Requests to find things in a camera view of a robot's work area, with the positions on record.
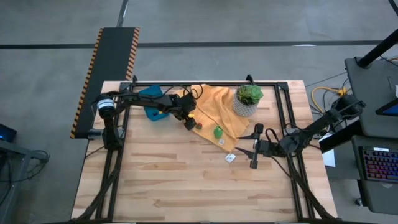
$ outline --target potted plant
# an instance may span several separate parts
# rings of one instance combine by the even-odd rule
[[[240,86],[235,92],[232,109],[239,116],[250,116],[256,111],[262,97],[261,87],[257,85]]]

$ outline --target white paper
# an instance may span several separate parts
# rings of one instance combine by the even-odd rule
[[[328,133],[328,134],[324,135],[321,139],[319,139],[319,141],[322,141],[325,138],[328,138],[330,136],[331,136],[331,134]],[[322,158],[323,158],[323,163],[325,166],[336,167],[335,150],[334,149],[323,153]]]
[[[231,163],[232,161],[234,161],[235,157],[236,156],[234,154],[230,153],[230,154],[226,155],[225,160],[227,162]]]

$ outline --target yellow cable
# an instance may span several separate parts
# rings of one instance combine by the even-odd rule
[[[333,89],[333,88],[329,88],[329,87],[319,86],[319,87],[314,88],[311,91],[311,99],[312,99],[313,104],[319,109],[319,111],[321,111],[321,113],[324,113],[322,108],[318,105],[317,101],[315,101],[315,97],[313,96],[313,94],[317,90],[330,90],[330,91],[334,91],[336,93],[338,93],[339,90],[336,90],[336,89]]]

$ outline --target desk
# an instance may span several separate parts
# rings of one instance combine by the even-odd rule
[[[119,84],[104,82],[102,92],[118,90]],[[305,127],[312,122],[312,116],[304,82],[288,81],[288,84],[297,125]],[[249,117],[250,125],[245,134],[250,134],[256,123],[264,123],[281,137],[274,90],[262,87],[262,91],[264,97],[256,113]],[[94,128],[104,128],[98,114]],[[101,140],[90,142],[87,153],[102,145]],[[251,149],[252,141],[241,140],[237,146]],[[233,153],[236,159],[228,164],[224,159],[225,152],[187,131],[173,116],[152,122],[146,118],[142,107],[132,106],[113,220],[296,221],[292,186],[279,166],[270,158],[259,157],[259,168],[253,170],[243,153]],[[72,218],[78,217],[98,193],[105,157],[106,151],[101,150],[85,161]],[[308,147],[303,151],[303,157],[310,188],[328,212],[336,216],[321,152]],[[287,169],[286,160],[279,161]]]
[[[353,122],[332,137],[321,142],[324,151],[350,141],[351,137],[397,138],[398,118],[377,115],[376,110],[396,98],[398,68],[385,61],[375,60],[365,69],[357,65],[356,59],[345,60],[353,95],[366,103],[359,120]]]

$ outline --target green toy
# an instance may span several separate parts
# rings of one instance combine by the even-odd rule
[[[223,135],[223,130],[219,126],[217,126],[214,129],[214,137],[219,139],[219,138],[221,138],[222,135]]]

